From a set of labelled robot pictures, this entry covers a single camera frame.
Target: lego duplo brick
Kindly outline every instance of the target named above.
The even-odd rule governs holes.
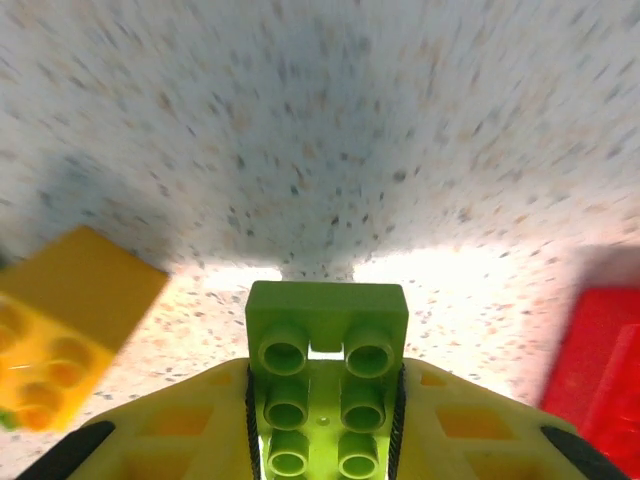
[[[256,282],[246,320],[267,478],[385,478],[401,287]]]
[[[168,275],[88,227],[0,272],[0,408],[63,430]]]

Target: speckled floor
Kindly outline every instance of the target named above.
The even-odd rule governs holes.
[[[6,0],[0,249],[174,280],[78,423],[246,354],[257,278],[400,282],[406,354],[535,403],[640,266],[636,0]],[[0,478],[59,438],[0,434]]]

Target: speckled surface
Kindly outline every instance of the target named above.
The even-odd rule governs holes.
[[[256,278],[397,281],[407,355],[525,402],[634,281],[636,0],[7,0],[0,248],[174,274],[78,423],[246,354]],[[0,478],[57,436],[0,434]]]

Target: yellow plastic base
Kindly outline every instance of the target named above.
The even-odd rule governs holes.
[[[168,277],[87,227],[0,273],[0,408],[64,430]]]
[[[585,480],[546,439],[557,417],[405,359],[407,405],[398,480]]]
[[[253,480],[248,366],[232,360],[93,418],[116,429],[69,480]]]

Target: lime green duplo brick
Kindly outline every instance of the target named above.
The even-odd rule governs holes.
[[[267,479],[383,480],[409,318],[402,288],[261,281],[246,318]]]

